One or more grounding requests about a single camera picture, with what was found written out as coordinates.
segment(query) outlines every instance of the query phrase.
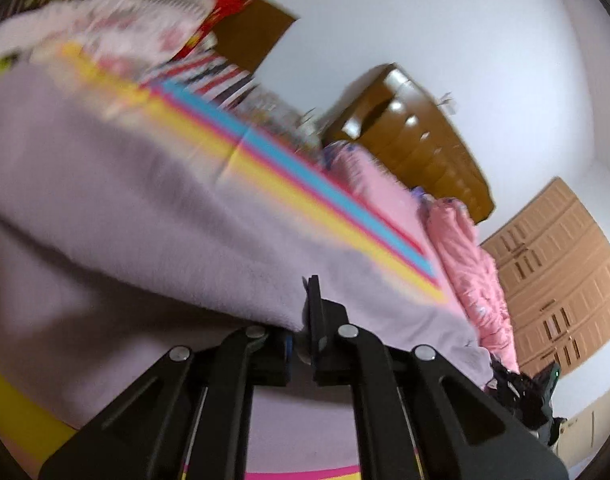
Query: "wooden wardrobe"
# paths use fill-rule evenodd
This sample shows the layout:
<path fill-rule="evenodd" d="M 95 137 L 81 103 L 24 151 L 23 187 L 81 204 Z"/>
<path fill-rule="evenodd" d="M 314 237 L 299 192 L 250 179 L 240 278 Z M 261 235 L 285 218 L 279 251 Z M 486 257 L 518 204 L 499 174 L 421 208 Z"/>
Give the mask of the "wooden wardrobe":
<path fill-rule="evenodd" d="M 521 371 L 568 373 L 610 339 L 610 243 L 556 178 L 482 247 L 496 260 Z"/>

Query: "tufted headboard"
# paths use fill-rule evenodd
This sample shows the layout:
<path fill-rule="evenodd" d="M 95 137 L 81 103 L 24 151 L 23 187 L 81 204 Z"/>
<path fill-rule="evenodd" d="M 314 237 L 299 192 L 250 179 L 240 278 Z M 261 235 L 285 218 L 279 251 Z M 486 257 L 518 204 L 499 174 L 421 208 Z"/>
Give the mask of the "tufted headboard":
<path fill-rule="evenodd" d="M 359 142 L 403 184 L 456 197 L 472 219 L 494 210 L 485 178 L 432 98 L 396 64 L 387 65 L 323 133 L 323 142 Z"/>

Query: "pink blanket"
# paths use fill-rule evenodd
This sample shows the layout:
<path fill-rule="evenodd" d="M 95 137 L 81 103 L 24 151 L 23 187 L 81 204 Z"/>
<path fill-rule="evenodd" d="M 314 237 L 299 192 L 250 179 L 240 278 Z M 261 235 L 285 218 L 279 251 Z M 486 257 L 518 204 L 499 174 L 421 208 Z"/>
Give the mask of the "pink blanket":
<path fill-rule="evenodd" d="M 435 201 L 429 207 L 426 228 L 456 296 L 479 330 L 481 346 L 517 372 L 514 332 L 496 265 L 479 247 L 466 206 L 451 198 Z"/>

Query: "blue stripe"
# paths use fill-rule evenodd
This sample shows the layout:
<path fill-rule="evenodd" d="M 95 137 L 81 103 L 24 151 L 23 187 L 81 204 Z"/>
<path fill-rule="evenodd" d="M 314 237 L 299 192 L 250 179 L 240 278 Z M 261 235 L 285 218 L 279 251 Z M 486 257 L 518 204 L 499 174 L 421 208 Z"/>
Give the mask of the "blue stripe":
<path fill-rule="evenodd" d="M 265 136 L 257 134 L 252 128 L 240 122 L 231 114 L 219 110 L 204 99 L 186 91 L 183 86 L 171 81 L 166 81 L 161 86 L 163 91 L 171 94 L 176 100 L 223 126 L 234 140 L 241 140 L 252 146 L 256 152 L 275 162 L 277 166 L 287 173 L 297 177 L 307 187 L 338 206 L 349 218 L 354 219 L 367 232 L 377 235 L 391 249 L 407 258 L 418 269 L 426 273 L 426 275 L 434 278 L 432 266 L 415 248 L 411 247 L 403 238 L 380 219 L 372 215 L 367 209 L 351 200 L 345 193 L 336 189 L 315 171 L 312 171 L 306 164 L 296 157 L 288 155 L 283 150 L 277 149 L 276 145 L 266 139 Z"/>

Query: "silver screw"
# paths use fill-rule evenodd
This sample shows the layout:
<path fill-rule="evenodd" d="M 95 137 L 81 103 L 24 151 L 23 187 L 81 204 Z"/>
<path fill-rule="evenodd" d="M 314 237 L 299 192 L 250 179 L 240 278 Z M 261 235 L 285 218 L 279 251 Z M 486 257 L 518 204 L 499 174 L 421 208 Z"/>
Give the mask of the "silver screw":
<path fill-rule="evenodd" d="M 338 327 L 338 335 L 345 339 L 358 336 L 358 329 L 354 325 L 341 325 Z"/>
<path fill-rule="evenodd" d="M 169 351 L 169 358 L 177 363 L 187 361 L 192 351 L 187 346 L 175 346 Z"/>
<path fill-rule="evenodd" d="M 421 361 L 433 361 L 436 357 L 436 350 L 431 346 L 421 345 L 416 347 L 414 354 L 421 359 Z"/>
<path fill-rule="evenodd" d="M 245 329 L 245 335 L 250 339 L 259 339 L 265 335 L 265 329 L 262 326 L 251 325 Z"/>

